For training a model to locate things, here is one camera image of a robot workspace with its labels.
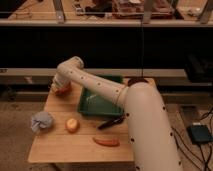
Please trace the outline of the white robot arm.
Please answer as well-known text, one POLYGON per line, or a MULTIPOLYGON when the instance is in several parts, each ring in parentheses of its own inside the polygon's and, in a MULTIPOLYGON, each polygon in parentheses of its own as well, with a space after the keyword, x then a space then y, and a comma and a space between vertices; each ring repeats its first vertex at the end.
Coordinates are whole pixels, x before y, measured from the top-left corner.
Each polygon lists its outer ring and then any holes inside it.
POLYGON ((130 86, 83 71, 74 56, 57 66, 52 87, 65 88, 74 81, 124 110, 134 162, 138 171, 183 171, 164 101, 155 86, 136 82, 130 86))

